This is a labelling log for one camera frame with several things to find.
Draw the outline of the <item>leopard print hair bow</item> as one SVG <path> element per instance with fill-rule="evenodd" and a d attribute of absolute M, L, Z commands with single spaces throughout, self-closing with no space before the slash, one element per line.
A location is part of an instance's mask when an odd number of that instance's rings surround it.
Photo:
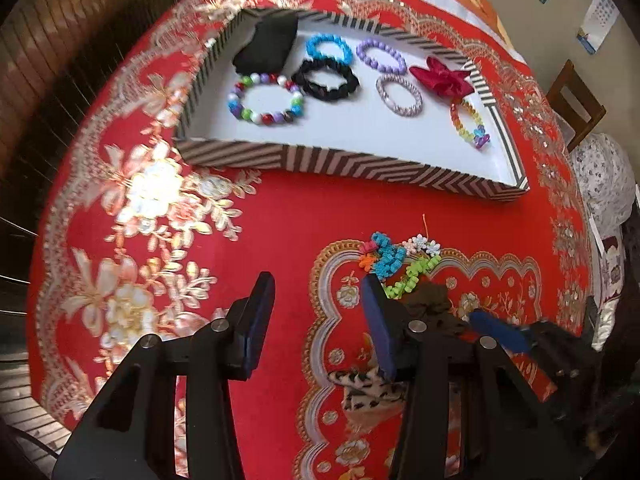
<path fill-rule="evenodd" d="M 345 412 L 399 408 L 406 400 L 406 385 L 402 382 L 390 382 L 378 367 L 365 373 L 334 370 L 329 372 L 328 379 L 334 386 L 343 388 L 342 409 Z"/>

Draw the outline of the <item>brown scrunchie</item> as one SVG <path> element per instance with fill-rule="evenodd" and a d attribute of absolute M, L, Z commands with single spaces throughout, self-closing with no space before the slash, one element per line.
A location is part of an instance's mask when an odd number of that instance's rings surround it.
<path fill-rule="evenodd" d="M 400 302 L 413 320 L 423 321 L 429 332 L 460 336 L 469 324 L 452 314 L 448 288 L 445 285 L 421 282 Z"/>

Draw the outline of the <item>brown wooden door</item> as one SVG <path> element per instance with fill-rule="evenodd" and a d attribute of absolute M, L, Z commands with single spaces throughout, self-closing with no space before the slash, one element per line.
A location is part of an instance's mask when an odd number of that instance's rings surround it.
<path fill-rule="evenodd" d="M 1 0 L 1 225 L 35 231 L 80 123 L 178 0 Z"/>

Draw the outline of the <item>white floral cushion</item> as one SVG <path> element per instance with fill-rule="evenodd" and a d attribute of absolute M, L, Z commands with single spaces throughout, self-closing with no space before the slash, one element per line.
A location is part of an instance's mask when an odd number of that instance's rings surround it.
<path fill-rule="evenodd" d="M 570 152 L 582 198 L 600 234 L 612 236 L 631 215 L 636 180 L 627 153 L 612 136 L 590 133 Z"/>

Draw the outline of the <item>red floral tablecloth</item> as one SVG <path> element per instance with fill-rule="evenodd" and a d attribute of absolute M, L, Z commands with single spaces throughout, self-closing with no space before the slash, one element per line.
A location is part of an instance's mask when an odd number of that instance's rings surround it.
<path fill-rule="evenodd" d="M 198 63 L 246 6 L 334 11 L 466 54 L 511 130 L 529 190 L 496 203 L 437 188 L 274 169 L 195 169 L 172 148 Z M 400 414 L 342 409 L 332 370 L 374 353 L 358 250 L 373 233 L 426 234 L 455 314 L 483 309 L 579 332 L 591 289 L 588 226 L 544 92 L 514 52 L 414 0 L 181 0 L 90 108 L 48 199 L 27 300 L 32 396 L 73 427 L 144 334 L 190 335 L 259 272 L 277 298 L 262 358 L 232 387 L 251 479 L 383 479 Z"/>

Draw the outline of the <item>striped white tray box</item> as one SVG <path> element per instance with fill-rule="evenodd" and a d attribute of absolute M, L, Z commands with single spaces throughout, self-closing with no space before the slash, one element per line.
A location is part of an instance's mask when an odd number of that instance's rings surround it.
<path fill-rule="evenodd" d="M 375 39 L 388 44 L 411 65 L 434 56 L 450 70 L 469 70 L 475 92 L 460 118 L 470 131 L 484 127 L 489 141 L 482 148 L 466 144 L 454 128 L 447 101 L 422 90 L 416 116 L 393 113 L 376 91 L 380 74 L 360 60 L 352 71 L 360 87 L 347 100 L 321 102 L 307 96 L 303 114 L 292 124 L 258 126 L 235 117 L 228 102 L 239 76 L 234 56 L 250 41 L 255 26 L 279 9 L 245 9 L 224 24 L 210 42 L 186 98 L 174 144 L 194 166 L 284 169 L 405 182 L 488 200 L 515 200 L 529 190 L 514 137 L 500 113 L 484 74 L 464 54 L 436 42 L 365 18 L 297 10 L 297 37 L 285 73 L 292 74 L 317 34 L 336 35 L 351 48 Z"/>

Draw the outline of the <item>wall calendar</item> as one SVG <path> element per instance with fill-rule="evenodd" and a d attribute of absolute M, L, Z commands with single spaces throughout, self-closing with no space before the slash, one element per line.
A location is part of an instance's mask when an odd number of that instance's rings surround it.
<path fill-rule="evenodd" d="M 592 0 L 578 28 L 576 38 L 586 52 L 594 55 L 616 23 L 620 10 L 613 0 Z"/>

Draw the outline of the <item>black scrunchie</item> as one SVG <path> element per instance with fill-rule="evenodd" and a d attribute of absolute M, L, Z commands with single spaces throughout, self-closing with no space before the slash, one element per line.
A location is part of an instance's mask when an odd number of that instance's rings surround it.
<path fill-rule="evenodd" d="M 360 87 L 352 69 L 335 58 L 305 60 L 292 75 L 292 81 L 307 96 L 327 103 L 347 100 Z"/>

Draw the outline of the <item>red satin bow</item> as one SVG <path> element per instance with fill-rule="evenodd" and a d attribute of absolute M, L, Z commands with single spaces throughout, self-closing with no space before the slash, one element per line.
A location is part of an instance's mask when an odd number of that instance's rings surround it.
<path fill-rule="evenodd" d="M 434 56 L 426 59 L 426 67 L 410 66 L 409 73 L 440 98 L 461 100 L 475 92 L 468 81 L 469 70 L 450 70 Z"/>

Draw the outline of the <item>black fabric bow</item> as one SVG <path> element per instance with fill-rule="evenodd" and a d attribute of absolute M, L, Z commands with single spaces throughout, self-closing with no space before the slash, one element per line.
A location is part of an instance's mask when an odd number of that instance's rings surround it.
<path fill-rule="evenodd" d="M 240 75 L 280 74 L 297 37 L 296 14 L 270 15 L 256 24 L 250 42 L 233 58 Z"/>

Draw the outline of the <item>wooden chair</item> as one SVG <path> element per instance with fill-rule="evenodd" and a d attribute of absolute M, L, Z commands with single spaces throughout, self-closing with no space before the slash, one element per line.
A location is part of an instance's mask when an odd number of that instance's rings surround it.
<path fill-rule="evenodd" d="M 582 80 L 571 60 L 565 62 L 552 82 L 547 101 L 560 122 L 569 152 L 585 140 L 606 114 L 605 106 Z"/>

